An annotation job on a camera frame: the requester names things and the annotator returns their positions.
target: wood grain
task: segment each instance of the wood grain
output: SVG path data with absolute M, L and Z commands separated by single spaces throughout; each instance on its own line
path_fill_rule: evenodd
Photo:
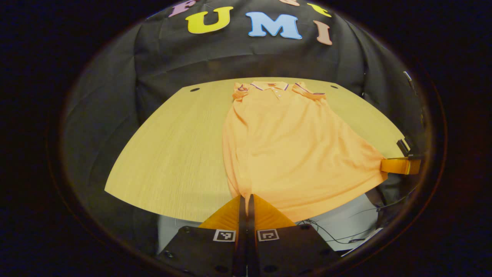
M 157 109 L 121 152 L 105 191 L 157 214 L 205 221 L 232 199 L 222 157 L 222 127 L 234 82 L 255 80 L 305 82 L 310 90 L 326 93 L 330 108 L 386 158 L 402 156 L 396 145 L 403 138 L 398 128 L 337 84 L 276 77 L 222 80 L 184 87 Z

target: blue letter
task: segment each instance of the blue letter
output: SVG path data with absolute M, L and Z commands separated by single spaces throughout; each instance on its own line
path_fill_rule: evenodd
M 294 39 L 303 38 L 297 32 L 297 17 L 295 16 L 281 14 L 275 21 L 268 17 L 268 15 L 257 11 L 249 12 L 246 16 L 251 18 L 252 31 L 248 33 L 250 36 L 266 36 L 267 33 L 263 31 L 262 28 L 265 27 L 271 35 L 277 35 L 280 28 L 282 28 L 282 32 L 280 33 L 282 37 Z

